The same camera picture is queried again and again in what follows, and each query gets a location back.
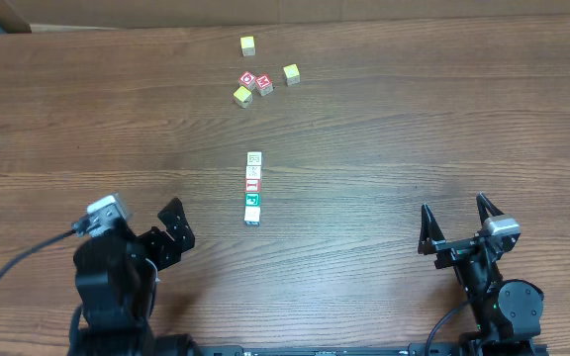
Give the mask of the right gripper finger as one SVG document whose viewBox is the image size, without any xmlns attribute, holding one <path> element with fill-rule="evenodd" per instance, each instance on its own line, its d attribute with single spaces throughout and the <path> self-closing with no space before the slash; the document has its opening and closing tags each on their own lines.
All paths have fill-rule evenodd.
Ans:
<svg viewBox="0 0 570 356">
<path fill-rule="evenodd" d="M 421 207 L 421 232 L 418 244 L 418 253 L 423 255 L 435 254 L 446 239 L 434 218 L 429 206 Z"/>
<path fill-rule="evenodd" d="M 503 212 L 498 209 L 483 192 L 476 196 L 477 209 L 480 222 L 484 223 L 486 219 L 501 216 Z"/>
</svg>

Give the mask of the plain white wooden block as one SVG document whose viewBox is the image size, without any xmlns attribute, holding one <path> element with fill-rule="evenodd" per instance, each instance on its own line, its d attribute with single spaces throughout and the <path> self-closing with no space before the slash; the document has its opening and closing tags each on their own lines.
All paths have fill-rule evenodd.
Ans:
<svg viewBox="0 0 570 356">
<path fill-rule="evenodd" d="M 261 207 L 245 206 L 243 221 L 247 225 L 260 225 Z"/>
</svg>

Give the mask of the green F block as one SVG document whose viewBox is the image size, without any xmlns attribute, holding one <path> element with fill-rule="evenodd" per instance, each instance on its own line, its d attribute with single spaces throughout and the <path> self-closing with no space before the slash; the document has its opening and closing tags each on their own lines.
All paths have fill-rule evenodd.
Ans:
<svg viewBox="0 0 570 356">
<path fill-rule="evenodd" d="M 259 207 L 261 198 L 259 193 L 246 193 L 244 195 L 245 204 L 249 207 Z"/>
</svg>

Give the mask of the red I block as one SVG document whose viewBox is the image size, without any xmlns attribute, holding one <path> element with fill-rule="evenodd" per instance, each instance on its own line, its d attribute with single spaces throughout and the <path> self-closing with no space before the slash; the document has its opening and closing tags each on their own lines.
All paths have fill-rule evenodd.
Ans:
<svg viewBox="0 0 570 356">
<path fill-rule="evenodd" d="M 246 179 L 244 189 L 247 193 L 259 193 L 261 191 L 261 180 Z"/>
</svg>

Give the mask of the white green picture block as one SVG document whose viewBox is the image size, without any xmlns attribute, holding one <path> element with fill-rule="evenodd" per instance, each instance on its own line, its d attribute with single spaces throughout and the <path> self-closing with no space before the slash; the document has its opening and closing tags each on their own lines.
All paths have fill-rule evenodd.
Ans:
<svg viewBox="0 0 570 356">
<path fill-rule="evenodd" d="M 262 170 L 260 165 L 247 165 L 245 169 L 245 178 L 260 180 L 261 172 Z"/>
</svg>

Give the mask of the white blue picture block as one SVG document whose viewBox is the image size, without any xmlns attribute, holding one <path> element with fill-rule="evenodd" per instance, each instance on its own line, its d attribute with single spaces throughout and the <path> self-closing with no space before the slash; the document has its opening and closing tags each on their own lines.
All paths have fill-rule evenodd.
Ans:
<svg viewBox="0 0 570 356">
<path fill-rule="evenodd" d="M 246 154 L 247 166 L 261 166 L 263 162 L 263 155 L 261 151 L 250 151 Z"/>
</svg>

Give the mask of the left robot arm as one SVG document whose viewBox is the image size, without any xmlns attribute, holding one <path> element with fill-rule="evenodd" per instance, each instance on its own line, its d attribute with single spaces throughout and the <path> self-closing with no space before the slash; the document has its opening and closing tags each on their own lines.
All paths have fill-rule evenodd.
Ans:
<svg viewBox="0 0 570 356">
<path fill-rule="evenodd" d="M 195 245 L 182 203 L 172 199 L 158 214 L 164 229 L 137 235 L 120 198 L 109 195 L 88 206 L 73 225 L 90 239 L 73 255 L 81 305 L 72 316 L 70 355 L 198 356 L 189 334 L 156 337 L 149 325 L 159 272 Z"/>
</svg>

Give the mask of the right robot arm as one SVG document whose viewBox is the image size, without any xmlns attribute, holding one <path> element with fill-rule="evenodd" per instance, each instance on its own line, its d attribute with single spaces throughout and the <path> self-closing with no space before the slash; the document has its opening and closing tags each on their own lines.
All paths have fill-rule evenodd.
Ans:
<svg viewBox="0 0 570 356">
<path fill-rule="evenodd" d="M 422 353 L 545 355 L 547 347 L 533 342 L 541 333 L 543 292 L 526 280 L 506 280 L 497 265 L 517 244 L 521 227 L 484 194 L 477 195 L 476 203 L 480 229 L 473 236 L 456 241 L 446 240 L 428 205 L 421 207 L 418 253 L 434 255 L 437 269 L 453 269 L 467 297 L 436 323 Z M 435 344 L 440 328 L 466 307 L 472 310 L 477 329 L 461 334 L 451 346 Z"/>
</svg>

